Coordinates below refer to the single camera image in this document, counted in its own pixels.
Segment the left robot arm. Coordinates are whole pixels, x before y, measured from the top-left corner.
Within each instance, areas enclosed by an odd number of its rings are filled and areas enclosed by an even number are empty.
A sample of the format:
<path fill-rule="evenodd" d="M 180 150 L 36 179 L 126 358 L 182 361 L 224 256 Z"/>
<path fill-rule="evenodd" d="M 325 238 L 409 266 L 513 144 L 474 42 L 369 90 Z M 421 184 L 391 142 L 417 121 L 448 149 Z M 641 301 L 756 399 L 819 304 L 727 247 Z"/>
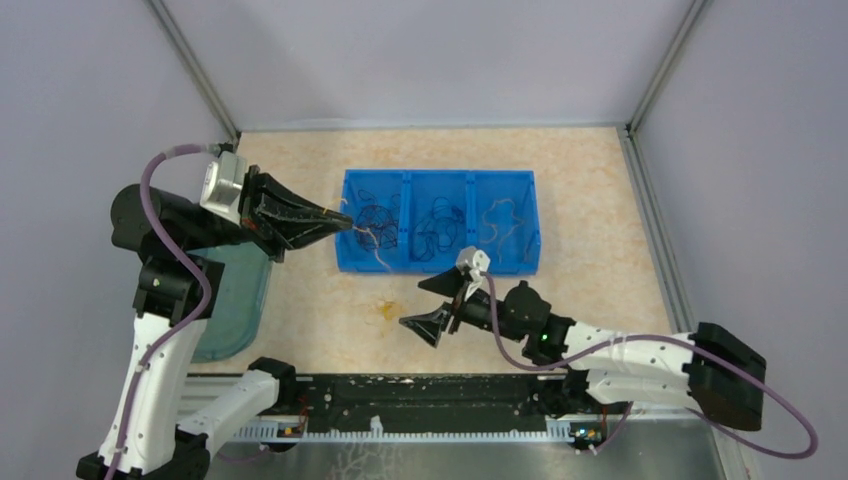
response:
<path fill-rule="evenodd" d="M 212 458 L 250 419 L 292 411 L 295 368 L 268 357 L 186 418 L 178 415 L 196 346 L 214 312 L 224 274 L 201 251 L 252 243 L 281 262 L 351 229 L 351 217 L 285 188 L 257 166 L 212 162 L 198 202 L 156 190 L 151 173 L 114 200 L 113 237 L 137 252 L 133 343 L 122 397 L 101 446 L 81 458 L 80 479 L 201 479 Z"/>

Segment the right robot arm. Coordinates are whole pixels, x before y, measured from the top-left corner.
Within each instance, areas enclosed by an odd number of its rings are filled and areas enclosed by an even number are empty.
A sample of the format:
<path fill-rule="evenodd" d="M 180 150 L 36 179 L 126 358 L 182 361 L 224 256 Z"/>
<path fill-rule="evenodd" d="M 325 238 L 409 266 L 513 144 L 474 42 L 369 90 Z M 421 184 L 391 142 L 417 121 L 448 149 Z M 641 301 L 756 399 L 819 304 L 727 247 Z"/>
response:
<path fill-rule="evenodd" d="M 482 289 L 486 275 L 453 268 L 422 280 L 420 289 L 446 297 L 436 310 L 400 319 L 431 346 L 463 325 L 495 334 L 496 343 L 519 342 L 515 367 L 576 374 L 563 398 L 576 412 L 597 403 L 663 404 L 691 409 L 707 420 L 742 431 L 762 427 L 767 362 L 721 325 L 702 322 L 673 335 L 615 332 L 553 312 L 525 280 L 504 298 Z"/>

